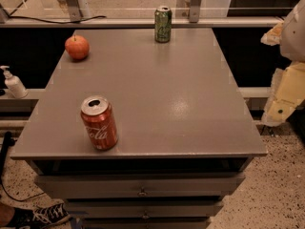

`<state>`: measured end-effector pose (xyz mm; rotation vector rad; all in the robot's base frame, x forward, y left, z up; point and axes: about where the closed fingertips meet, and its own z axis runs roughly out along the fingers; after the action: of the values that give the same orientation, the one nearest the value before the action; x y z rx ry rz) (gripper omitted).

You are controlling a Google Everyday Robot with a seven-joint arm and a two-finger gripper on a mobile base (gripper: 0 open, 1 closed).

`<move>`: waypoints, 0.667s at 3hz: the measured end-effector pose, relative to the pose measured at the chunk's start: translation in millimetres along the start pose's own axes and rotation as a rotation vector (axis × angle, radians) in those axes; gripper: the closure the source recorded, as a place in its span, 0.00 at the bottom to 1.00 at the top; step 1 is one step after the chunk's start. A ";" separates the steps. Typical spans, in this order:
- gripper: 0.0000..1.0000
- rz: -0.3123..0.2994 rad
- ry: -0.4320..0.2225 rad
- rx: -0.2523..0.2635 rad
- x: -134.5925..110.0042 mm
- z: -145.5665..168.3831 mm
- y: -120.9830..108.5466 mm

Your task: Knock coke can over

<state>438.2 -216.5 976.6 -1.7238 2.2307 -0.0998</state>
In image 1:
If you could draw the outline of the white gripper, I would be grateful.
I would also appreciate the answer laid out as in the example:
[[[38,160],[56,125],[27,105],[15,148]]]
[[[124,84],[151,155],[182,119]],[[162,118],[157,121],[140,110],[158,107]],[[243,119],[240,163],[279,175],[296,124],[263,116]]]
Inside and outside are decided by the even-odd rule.
[[[301,63],[305,61],[305,0],[295,5],[284,23],[277,23],[264,33],[260,42],[269,46],[280,43],[282,56],[299,61],[274,72],[261,121],[266,126],[276,127],[305,100],[305,63]]]

